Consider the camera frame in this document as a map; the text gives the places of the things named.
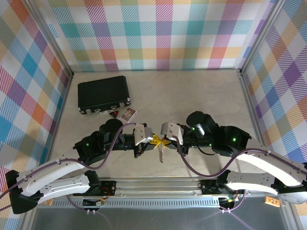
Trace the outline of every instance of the table surface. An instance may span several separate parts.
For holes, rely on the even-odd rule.
[[[186,118],[198,110],[210,114],[220,126],[237,126],[254,135],[244,95],[234,70],[195,71],[121,71],[76,73],[64,105],[50,159],[62,154],[78,158],[72,147],[85,136],[99,129],[111,119],[108,113],[82,115],[78,111],[77,85],[119,75],[127,77],[131,107],[137,110],[132,122],[147,123],[153,132],[160,134],[164,122],[186,124]],[[126,108],[120,108],[119,116]],[[123,133],[132,133],[132,127]],[[213,153],[210,148],[204,149]],[[230,158],[219,155],[206,156],[191,149],[186,157],[199,172],[218,172]],[[230,170],[246,173],[262,171],[249,163],[234,161]],[[100,177],[151,177],[191,176],[175,150],[164,150],[164,163],[159,162],[158,150],[146,151],[134,159],[133,151],[114,151],[103,168],[97,170]]]

